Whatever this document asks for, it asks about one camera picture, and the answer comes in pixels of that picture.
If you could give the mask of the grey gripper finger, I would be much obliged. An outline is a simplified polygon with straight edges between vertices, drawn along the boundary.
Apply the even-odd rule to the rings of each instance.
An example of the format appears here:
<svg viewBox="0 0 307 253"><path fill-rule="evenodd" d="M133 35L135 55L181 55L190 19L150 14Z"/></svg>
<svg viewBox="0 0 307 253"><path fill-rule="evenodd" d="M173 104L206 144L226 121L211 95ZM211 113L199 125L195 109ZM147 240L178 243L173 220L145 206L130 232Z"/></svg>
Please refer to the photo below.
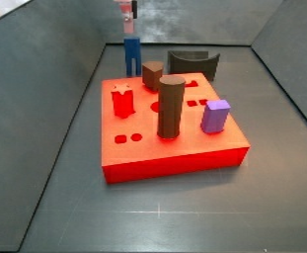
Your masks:
<svg viewBox="0 0 307 253"><path fill-rule="evenodd" d="M138 0L133 0L134 19L138 19Z"/></svg>
<svg viewBox="0 0 307 253"><path fill-rule="evenodd" d="M121 7L125 33L133 34L135 32L135 22L134 22L134 10L133 10L133 0L114 0Z"/></svg>

